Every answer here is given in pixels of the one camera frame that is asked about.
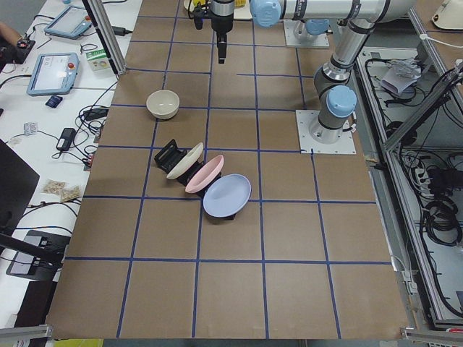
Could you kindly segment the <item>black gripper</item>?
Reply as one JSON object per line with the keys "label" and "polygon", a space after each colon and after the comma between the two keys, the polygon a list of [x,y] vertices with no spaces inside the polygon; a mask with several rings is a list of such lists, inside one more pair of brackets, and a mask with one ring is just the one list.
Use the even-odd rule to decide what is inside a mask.
{"label": "black gripper", "polygon": [[218,49],[218,63],[224,64],[227,53],[227,33],[233,28],[233,1],[211,1],[211,27],[218,33],[216,46]]}

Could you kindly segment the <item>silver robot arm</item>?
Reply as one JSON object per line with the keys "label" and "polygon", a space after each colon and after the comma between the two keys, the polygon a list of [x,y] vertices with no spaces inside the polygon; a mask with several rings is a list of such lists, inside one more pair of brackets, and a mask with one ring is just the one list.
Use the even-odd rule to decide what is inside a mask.
{"label": "silver robot arm", "polygon": [[[391,21],[406,14],[414,1],[251,1],[251,18],[261,27],[279,20],[366,20],[369,24]],[[233,28],[234,2],[212,1],[208,13],[216,32],[218,62],[226,59],[226,36]]]}
{"label": "silver robot arm", "polygon": [[315,73],[321,110],[310,125],[314,140],[326,145],[339,140],[345,121],[357,105],[357,96],[347,82],[362,47],[379,22],[395,20],[414,4],[414,1],[321,1],[309,6],[310,14],[347,21],[330,60]]}

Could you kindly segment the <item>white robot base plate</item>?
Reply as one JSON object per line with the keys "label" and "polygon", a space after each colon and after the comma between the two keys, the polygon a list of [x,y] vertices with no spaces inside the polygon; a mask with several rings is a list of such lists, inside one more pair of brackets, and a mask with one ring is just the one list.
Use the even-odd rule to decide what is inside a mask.
{"label": "white robot base plate", "polygon": [[318,124],[318,110],[296,110],[300,152],[306,154],[356,155],[352,125],[328,130]]}

